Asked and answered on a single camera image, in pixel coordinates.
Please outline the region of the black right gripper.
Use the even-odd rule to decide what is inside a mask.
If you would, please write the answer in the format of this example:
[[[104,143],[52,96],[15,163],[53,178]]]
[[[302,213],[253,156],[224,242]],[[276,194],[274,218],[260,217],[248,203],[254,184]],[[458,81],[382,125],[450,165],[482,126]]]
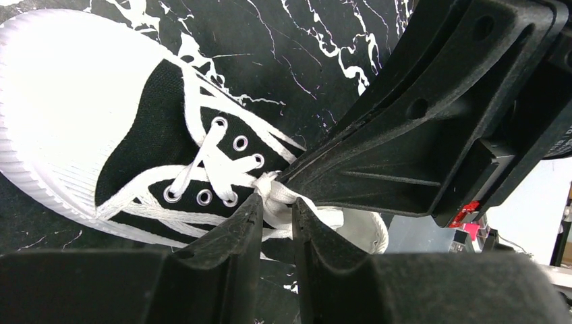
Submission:
[[[459,227],[543,159],[571,156],[566,1],[460,1],[461,20],[384,113],[326,138],[279,180],[318,205]]]

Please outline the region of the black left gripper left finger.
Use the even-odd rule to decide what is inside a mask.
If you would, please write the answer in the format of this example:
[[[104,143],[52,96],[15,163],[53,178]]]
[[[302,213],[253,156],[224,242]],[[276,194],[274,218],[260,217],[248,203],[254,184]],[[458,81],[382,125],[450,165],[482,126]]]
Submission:
[[[2,323],[253,323],[262,199],[178,250],[1,257]]]

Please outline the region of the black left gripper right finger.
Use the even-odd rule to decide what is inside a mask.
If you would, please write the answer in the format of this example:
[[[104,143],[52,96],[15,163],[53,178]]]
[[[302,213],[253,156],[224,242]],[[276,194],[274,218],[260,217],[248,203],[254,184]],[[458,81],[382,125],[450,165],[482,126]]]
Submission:
[[[514,252],[369,254],[297,199],[302,323],[570,323],[547,276]]]

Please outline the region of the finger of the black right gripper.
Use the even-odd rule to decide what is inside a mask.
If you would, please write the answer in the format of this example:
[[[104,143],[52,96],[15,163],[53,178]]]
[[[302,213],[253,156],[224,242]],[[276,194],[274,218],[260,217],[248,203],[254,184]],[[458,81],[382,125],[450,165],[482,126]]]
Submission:
[[[355,131],[396,103],[433,62],[460,20],[460,1],[419,1],[385,66],[331,130],[331,138]]]

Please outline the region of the white shoelace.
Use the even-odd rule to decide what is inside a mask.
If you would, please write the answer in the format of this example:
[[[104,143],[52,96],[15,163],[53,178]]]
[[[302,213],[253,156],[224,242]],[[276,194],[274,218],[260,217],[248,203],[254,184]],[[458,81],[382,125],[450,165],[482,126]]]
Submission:
[[[279,173],[272,171],[254,178],[247,174],[258,169],[264,163],[263,156],[256,153],[237,160],[223,157],[218,148],[228,128],[228,122],[223,117],[216,117],[206,133],[195,159],[185,166],[176,176],[171,185],[163,193],[164,199],[169,203],[177,202],[188,189],[192,180],[197,180],[204,174],[210,182],[214,193],[227,207],[237,205],[239,197],[233,191],[232,185],[248,186],[262,198],[263,220],[274,228],[273,233],[263,235],[264,238],[282,238],[289,235],[293,224],[291,217],[292,205],[300,199],[306,203],[310,210],[315,212],[319,220],[325,222],[331,229],[338,229],[344,225],[342,210],[333,207],[319,210],[309,198],[302,196],[282,183],[276,181]]]

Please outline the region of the black and white sneaker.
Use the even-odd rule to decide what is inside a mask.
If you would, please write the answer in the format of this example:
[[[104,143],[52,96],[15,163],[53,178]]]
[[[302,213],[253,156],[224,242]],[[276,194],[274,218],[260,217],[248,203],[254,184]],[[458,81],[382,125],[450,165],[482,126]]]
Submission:
[[[183,247],[330,132],[369,84],[292,21],[166,13],[157,37],[74,9],[1,25],[1,173],[48,209]]]

